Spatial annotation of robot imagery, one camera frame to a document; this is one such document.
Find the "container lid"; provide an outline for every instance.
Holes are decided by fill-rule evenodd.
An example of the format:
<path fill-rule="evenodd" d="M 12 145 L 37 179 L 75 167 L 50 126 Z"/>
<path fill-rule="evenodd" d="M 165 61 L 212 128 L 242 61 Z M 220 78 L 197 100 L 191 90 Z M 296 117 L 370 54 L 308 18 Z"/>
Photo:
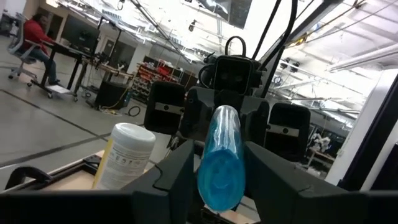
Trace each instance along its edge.
<path fill-rule="evenodd" d="M 131 147 L 132 144 L 139 144 L 140 147 L 154 147 L 155 134 L 135 124 L 118 123 L 112 130 L 112 136 L 118 144 L 124 147 Z"/>

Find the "label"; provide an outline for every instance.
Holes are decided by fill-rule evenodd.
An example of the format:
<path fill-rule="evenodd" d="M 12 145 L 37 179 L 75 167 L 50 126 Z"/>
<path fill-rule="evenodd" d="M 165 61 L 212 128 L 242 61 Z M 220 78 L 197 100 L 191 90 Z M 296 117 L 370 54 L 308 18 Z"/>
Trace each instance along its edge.
<path fill-rule="evenodd" d="M 109 141 L 99 165 L 93 189 L 119 190 L 138 178 L 148 163 L 151 151 L 125 148 Z"/>

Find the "blue bottle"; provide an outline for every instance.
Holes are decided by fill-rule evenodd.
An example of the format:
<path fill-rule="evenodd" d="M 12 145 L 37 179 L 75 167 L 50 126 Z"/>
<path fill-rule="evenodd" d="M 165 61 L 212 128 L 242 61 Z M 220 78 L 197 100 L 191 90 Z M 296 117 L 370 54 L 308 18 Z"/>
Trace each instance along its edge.
<path fill-rule="evenodd" d="M 211 118 L 197 178 L 203 201 L 214 211 L 227 211 L 243 197 L 245 172 L 240 121 L 238 112 L 231 106 L 219 106 Z"/>

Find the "gray office chair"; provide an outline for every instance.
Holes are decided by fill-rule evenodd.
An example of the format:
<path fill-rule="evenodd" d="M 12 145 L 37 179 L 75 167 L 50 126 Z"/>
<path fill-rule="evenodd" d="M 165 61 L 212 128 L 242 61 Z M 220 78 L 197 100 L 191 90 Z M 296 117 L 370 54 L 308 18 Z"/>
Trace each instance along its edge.
<path fill-rule="evenodd" d="M 24 43 L 24 23 L 26 21 L 26 17 L 23 16 L 22 14 L 17 14 L 16 16 L 17 20 L 17 26 L 18 26 L 18 31 L 17 35 L 12 38 L 11 43 L 7 47 L 7 51 L 19 58 L 21 60 L 21 65 L 19 67 L 10 67 L 10 66 L 0 66 L 0 68 L 8 68 L 11 69 L 11 74 L 9 74 L 8 78 L 13 79 L 15 75 L 19 76 L 21 73 L 26 74 L 27 76 L 37 79 L 37 75 L 24 69 L 24 64 L 33 64 L 36 63 L 36 59 L 33 57 L 30 57 L 29 54 L 30 52 L 35 48 L 35 47 L 40 47 L 39 44 L 33 43 L 29 40 L 25 40 L 26 42 L 30 43 L 31 46 L 28 50 L 23 50 L 22 49 L 22 44 Z"/>

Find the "red jacket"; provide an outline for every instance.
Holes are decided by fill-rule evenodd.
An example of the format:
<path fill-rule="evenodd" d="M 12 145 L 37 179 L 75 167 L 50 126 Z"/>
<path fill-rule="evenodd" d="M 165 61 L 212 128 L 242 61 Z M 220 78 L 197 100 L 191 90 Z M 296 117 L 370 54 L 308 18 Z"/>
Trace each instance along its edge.
<path fill-rule="evenodd" d="M 40 26 L 40 24 L 32 19 L 24 23 L 24 38 L 25 40 L 30 40 L 32 42 L 40 44 L 40 48 L 46 54 L 48 54 L 47 49 L 44 47 L 42 41 L 44 40 L 50 43 L 54 42 L 54 40 L 44 34 L 43 28 Z M 30 43 L 24 42 L 22 48 L 29 49 L 30 46 Z"/>

